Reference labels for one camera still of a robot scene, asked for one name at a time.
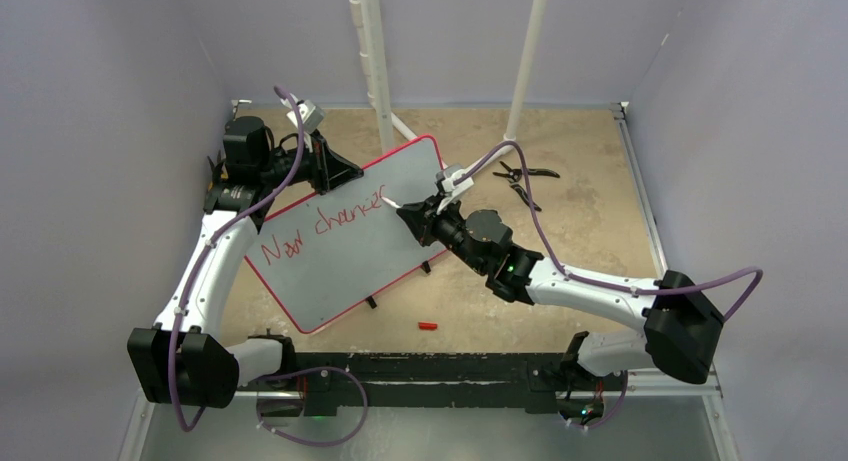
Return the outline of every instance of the pliers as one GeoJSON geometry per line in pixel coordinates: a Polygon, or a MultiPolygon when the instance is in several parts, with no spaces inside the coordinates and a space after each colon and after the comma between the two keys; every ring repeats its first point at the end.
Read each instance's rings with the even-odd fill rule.
{"type": "MultiPolygon", "coordinates": [[[[501,177],[501,178],[508,179],[509,180],[509,187],[512,188],[513,191],[518,193],[518,196],[521,198],[522,201],[524,201],[524,204],[526,204],[527,206],[530,206],[530,197],[527,196],[527,191],[524,190],[524,187],[521,186],[521,184],[519,184],[519,182],[521,181],[521,176],[523,174],[521,169],[512,169],[506,163],[504,163],[503,161],[499,161],[499,162],[501,163],[501,166],[503,166],[504,169],[506,170],[506,173],[492,173],[492,174],[494,174],[495,176],[501,177]]],[[[556,171],[553,171],[551,169],[544,169],[544,168],[527,168],[527,175],[528,176],[548,176],[548,177],[551,177],[551,178],[560,177],[559,173],[557,173],[556,171]]],[[[535,207],[536,211],[542,210],[542,208],[540,208],[539,205],[534,205],[534,207],[535,207]]]]}

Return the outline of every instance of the white wall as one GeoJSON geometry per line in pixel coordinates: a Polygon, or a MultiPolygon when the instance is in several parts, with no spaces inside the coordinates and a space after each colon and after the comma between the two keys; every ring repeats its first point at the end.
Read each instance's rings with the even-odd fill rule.
{"type": "Polygon", "coordinates": [[[630,104],[672,266],[765,268],[716,360],[745,460],[848,451],[846,5],[688,0],[630,104]]]}
{"type": "Polygon", "coordinates": [[[0,450],[114,459],[228,101],[174,0],[0,0],[0,450]]]}
{"type": "MultiPolygon", "coordinates": [[[[365,103],[348,0],[182,0],[231,97],[365,103]]],[[[381,0],[397,104],[509,103],[532,0],[381,0]]],[[[684,0],[549,0],[531,103],[629,99],[684,0]]]]}

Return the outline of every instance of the white vertical pipe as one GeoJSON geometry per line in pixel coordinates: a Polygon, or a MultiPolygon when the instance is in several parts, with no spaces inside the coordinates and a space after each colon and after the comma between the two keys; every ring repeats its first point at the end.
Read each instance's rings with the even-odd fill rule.
{"type": "MultiPolygon", "coordinates": [[[[506,123],[504,141],[515,141],[515,133],[518,131],[521,109],[524,107],[524,98],[527,96],[527,85],[530,84],[530,74],[533,71],[533,57],[536,54],[536,45],[539,43],[539,33],[542,32],[542,18],[545,15],[547,4],[548,0],[533,0],[533,7],[530,8],[530,21],[527,23],[527,35],[524,37],[524,49],[521,51],[521,62],[518,65],[518,79],[515,81],[515,91],[512,94],[512,106],[509,109],[509,120],[506,123]]],[[[482,167],[488,166],[497,158],[510,151],[512,151],[511,146],[501,148],[482,167]]]]}
{"type": "MultiPolygon", "coordinates": [[[[356,27],[356,37],[359,39],[359,57],[362,62],[362,73],[365,75],[365,84],[368,87],[368,104],[374,107],[374,80],[371,77],[371,66],[366,53],[365,24],[362,21],[362,2],[360,0],[350,1],[350,14],[353,17],[353,25],[356,27]]],[[[392,113],[392,126],[398,130],[408,141],[418,137],[395,113],[392,113]]]]}
{"type": "Polygon", "coordinates": [[[374,84],[374,109],[377,111],[377,127],[380,130],[380,145],[383,152],[394,149],[395,138],[392,127],[392,108],[389,98],[389,79],[386,72],[386,49],[383,44],[383,22],[380,16],[380,0],[359,0],[362,24],[365,29],[365,47],[368,67],[374,84]]]}

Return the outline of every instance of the sandy textured floor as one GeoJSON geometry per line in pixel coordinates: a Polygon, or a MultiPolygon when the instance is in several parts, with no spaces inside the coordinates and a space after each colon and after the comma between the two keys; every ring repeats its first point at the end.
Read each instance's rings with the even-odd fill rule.
{"type": "MultiPolygon", "coordinates": [[[[417,134],[430,133],[448,164],[468,166],[501,140],[507,110],[408,109],[395,111],[417,134]]],[[[259,116],[277,138],[292,131],[280,109],[243,110],[259,116]]],[[[320,127],[330,146],[358,164],[380,155],[373,111],[332,110],[320,127]]],[[[396,134],[398,142],[403,139],[396,134]]],[[[526,110],[519,129],[530,167],[550,168],[561,179],[532,178],[540,221],[561,261],[634,277],[654,276],[648,237],[636,191],[609,111],[526,110]]],[[[519,165],[512,153],[504,159],[519,165]]],[[[475,176],[463,198],[463,213],[497,209],[514,230],[514,241],[544,251],[527,207],[505,180],[488,172],[475,176]]],[[[274,210],[309,193],[306,183],[283,193],[274,210]]],[[[246,265],[230,293],[222,341],[232,345],[248,335],[284,333],[298,351],[532,352],[563,351],[575,332],[612,331],[618,325],[578,311],[509,304],[495,298],[458,259],[443,255],[433,272],[416,272],[311,335],[299,333],[246,265]],[[439,324],[420,331],[417,323],[439,324]]]]}

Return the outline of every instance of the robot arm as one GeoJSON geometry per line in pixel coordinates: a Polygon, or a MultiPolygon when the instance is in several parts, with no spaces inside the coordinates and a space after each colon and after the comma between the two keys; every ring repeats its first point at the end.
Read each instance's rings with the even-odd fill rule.
{"type": "MultiPolygon", "coordinates": [[[[330,150],[317,130],[323,111],[309,101],[301,101],[295,108],[300,111],[304,131],[309,134],[305,140],[308,151],[303,154],[293,182],[307,181],[315,191],[324,194],[361,177],[362,169],[330,150]]],[[[289,117],[294,122],[292,113],[289,117]]],[[[168,343],[169,329],[174,326],[177,313],[183,315],[176,354],[181,404],[225,407],[238,386],[294,366],[294,348],[289,338],[256,336],[230,348],[216,341],[239,265],[262,229],[270,203],[236,222],[218,239],[199,267],[188,304],[184,310],[179,306],[180,295],[192,277],[191,270],[212,233],[258,204],[293,169],[294,150],[286,151],[282,143],[279,146],[273,143],[273,133],[260,118],[246,116],[227,124],[226,158],[217,164],[210,162],[212,186],[206,195],[201,231],[188,268],[153,327],[134,329],[127,341],[133,367],[151,402],[171,402],[168,343]]]]}
{"type": "Polygon", "coordinates": [[[631,286],[632,294],[570,279],[550,258],[512,242],[512,229],[496,211],[475,211],[463,218],[458,196],[470,178],[453,183],[463,173],[449,167],[437,175],[439,193],[397,208],[422,246],[445,245],[477,274],[486,287],[507,302],[546,304],[578,309],[623,324],[628,330],[611,334],[578,333],[563,361],[564,370],[584,377],[614,371],[656,367],[692,384],[709,374],[724,317],[702,293],[647,296],[637,289],[692,286],[681,273],[668,271],[663,279],[633,279],[595,273],[571,266],[562,271],[616,285],[631,286]]]}

